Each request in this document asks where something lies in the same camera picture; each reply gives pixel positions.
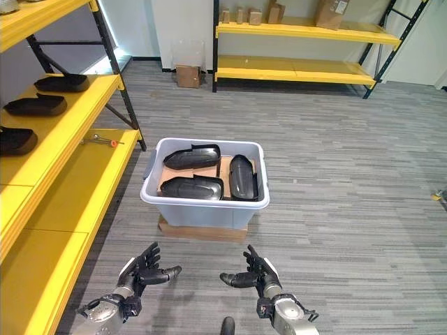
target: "cardboard box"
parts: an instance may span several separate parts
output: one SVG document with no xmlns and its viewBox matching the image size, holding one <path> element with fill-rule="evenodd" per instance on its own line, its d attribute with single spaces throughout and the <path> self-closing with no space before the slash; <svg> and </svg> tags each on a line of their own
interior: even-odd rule
<svg viewBox="0 0 447 335">
<path fill-rule="evenodd" d="M 320 0 L 315 14 L 317 27 L 337 30 L 342 23 L 349 0 Z"/>
<path fill-rule="evenodd" d="M 230 23 L 230 10 L 228 8 L 222 8 L 219 21 L 222 23 Z"/>
<path fill-rule="evenodd" d="M 247 228 L 237 230 L 217 227 L 177 227 L 170 225 L 162 216 L 159 217 L 159 228 L 167 237 L 205 241 L 243 242 L 247 235 Z"/>
<path fill-rule="evenodd" d="M 269 24 L 280 24 L 284 16 L 285 10 L 286 10 L 285 6 L 280 5 L 278 3 L 274 4 L 270 9 L 267 22 Z"/>
<path fill-rule="evenodd" d="M 175 72 L 177 73 L 177 85 L 179 87 L 197 89 L 200 86 L 200 67 L 177 65 Z"/>
<path fill-rule="evenodd" d="M 195 174 L 198 176 L 205 176 L 205 177 L 217 177 L 218 169 L 219 164 L 209 167 L 202 167 L 200 169 L 186 169 L 186 170 L 174 170 L 163 165 L 159 185 L 157 186 L 156 191 L 160 195 L 162 183 L 174 177 L 192 178 Z"/>
<path fill-rule="evenodd" d="M 244 9 L 242 7 L 237 7 L 236 10 L 236 23 L 242 24 L 244 22 Z"/>
<path fill-rule="evenodd" d="M 263 19 L 263 14 L 259 9 L 250 8 L 249 9 L 249 24 L 258 26 L 261 24 Z"/>
</svg>

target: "plastic storage bin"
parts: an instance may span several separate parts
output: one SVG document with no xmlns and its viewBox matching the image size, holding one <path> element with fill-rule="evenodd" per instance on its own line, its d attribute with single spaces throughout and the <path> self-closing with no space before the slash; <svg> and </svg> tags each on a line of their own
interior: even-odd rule
<svg viewBox="0 0 447 335">
<path fill-rule="evenodd" d="M 197 200 L 157 196 L 156 188 L 163 169 L 163 159 L 174 151 L 190 149 L 191 144 L 217 144 L 222 156 L 242 154 L 254 160 L 258 173 L 258 201 Z M 167 222 L 175 226 L 243 229 L 255 212 L 267 207 L 270 202 L 264 153 L 261 146 L 255 142 L 164 138 L 152 152 L 144 177 L 141 199 L 154 204 Z"/>
</svg>

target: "yellow shelf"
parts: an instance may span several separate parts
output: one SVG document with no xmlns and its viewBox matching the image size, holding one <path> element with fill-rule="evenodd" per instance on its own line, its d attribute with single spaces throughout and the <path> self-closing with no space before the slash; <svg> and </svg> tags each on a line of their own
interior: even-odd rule
<svg viewBox="0 0 447 335">
<path fill-rule="evenodd" d="M 57 117 L 15 117 L 5 110 L 0 113 L 2 126 L 30 128 L 38 136 L 38 144 L 29 154 L 0 158 L 1 206 L 4 208 L 5 204 L 8 205 L 8 210 L 1 214 L 0 261 L 3 261 L 45 192 L 121 83 L 118 75 L 92 75 L 89 81 L 88 90 L 63 94 L 68 107 Z M 34 87 L 22 95 L 32 96 L 36 96 Z M 19 191 L 17 186 L 26 186 L 28 191 Z"/>
<path fill-rule="evenodd" d="M 331 30 L 315 27 L 313 20 L 299 17 L 285 17 L 282 20 L 282 24 L 262 23 L 258 26 L 250 25 L 246 22 L 242 24 L 219 22 L 216 28 L 217 37 L 220 33 L 349 40 L 353 42 L 389 44 L 393 45 L 394 48 L 397 48 L 400 44 L 400 39 L 387 33 L 377 24 L 342 22 L 340 29 Z"/>
<path fill-rule="evenodd" d="M 0 52 L 89 2 L 90 0 L 21 1 L 19 11 L 0 17 Z"/>
<path fill-rule="evenodd" d="M 218 59 L 215 79 L 218 78 L 375 84 L 357 63 L 224 55 Z"/>
<path fill-rule="evenodd" d="M 0 334 L 53 334 L 137 142 L 138 131 L 91 130 L 119 140 L 79 145 L 1 265 Z"/>
</svg>

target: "gray carpet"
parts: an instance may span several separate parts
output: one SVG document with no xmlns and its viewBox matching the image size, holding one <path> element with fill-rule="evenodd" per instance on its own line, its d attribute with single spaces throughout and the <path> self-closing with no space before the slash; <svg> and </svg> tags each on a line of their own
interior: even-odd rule
<svg viewBox="0 0 447 335">
<path fill-rule="evenodd" d="M 381 84 L 370 99 L 346 85 L 178 88 L 157 62 L 125 72 L 148 148 L 163 137 L 250 140 L 264 148 L 270 206 L 249 223 L 245 244 L 165 238 L 156 207 L 140 200 L 150 151 L 134 151 L 59 325 L 110 292 L 125 262 L 153 241 L 161 265 L 184 270 L 148 287 L 143 310 L 121 334 L 275 334 L 259 320 L 254 289 L 219 281 L 242 271 L 253 244 L 279 270 L 285 291 L 320 313 L 320 334 L 447 334 L 447 213 L 430 193 L 447 186 L 447 93 Z M 121 107 L 118 95 L 112 98 Z M 97 126 L 124 128 L 108 111 Z"/>
</svg>

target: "robotic arm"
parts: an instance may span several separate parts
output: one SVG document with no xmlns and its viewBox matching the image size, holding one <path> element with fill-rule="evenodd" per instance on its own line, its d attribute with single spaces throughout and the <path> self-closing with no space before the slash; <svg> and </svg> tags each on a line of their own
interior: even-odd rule
<svg viewBox="0 0 447 335">
<path fill-rule="evenodd" d="M 294 295 L 282 292 L 277 270 L 267 258 L 261 258 L 253 246 L 250 253 L 244 252 L 247 259 L 247 272 L 220 275 L 221 280 L 234 288 L 256 288 L 258 303 L 256 312 L 259 318 L 269 318 L 273 328 L 280 335 L 318 335 L 311 322 L 318 317 L 316 311 L 306 309 Z"/>
<path fill-rule="evenodd" d="M 160 269 L 160 248 L 153 243 L 136 258 L 131 258 L 119 273 L 115 290 L 81 306 L 77 312 L 86 320 L 73 335 L 115 335 L 129 317 L 141 312 L 141 295 L 146 285 L 175 278 L 182 268 Z"/>
</svg>

